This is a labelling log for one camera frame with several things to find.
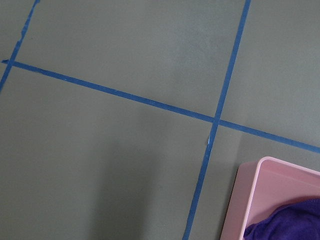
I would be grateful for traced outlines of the purple cloth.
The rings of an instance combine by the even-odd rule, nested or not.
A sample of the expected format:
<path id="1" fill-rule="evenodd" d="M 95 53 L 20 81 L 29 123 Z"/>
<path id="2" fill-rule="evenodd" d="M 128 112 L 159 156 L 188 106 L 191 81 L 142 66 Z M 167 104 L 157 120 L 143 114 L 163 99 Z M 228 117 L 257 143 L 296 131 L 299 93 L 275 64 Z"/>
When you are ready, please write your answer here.
<path id="1" fill-rule="evenodd" d="M 268 218 L 248 226 L 245 240 L 318 240 L 320 200 L 308 199 L 283 205 Z"/>

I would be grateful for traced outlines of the pink plastic bin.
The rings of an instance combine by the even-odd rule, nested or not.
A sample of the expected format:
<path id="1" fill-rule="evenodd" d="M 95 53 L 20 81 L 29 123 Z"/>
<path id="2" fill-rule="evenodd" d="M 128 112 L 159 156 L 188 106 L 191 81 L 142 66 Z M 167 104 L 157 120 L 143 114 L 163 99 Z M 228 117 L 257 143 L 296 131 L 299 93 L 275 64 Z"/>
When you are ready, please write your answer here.
<path id="1" fill-rule="evenodd" d="M 239 165 L 220 239 L 241 240 L 245 229 L 283 205 L 320 196 L 320 173 L 266 156 Z"/>

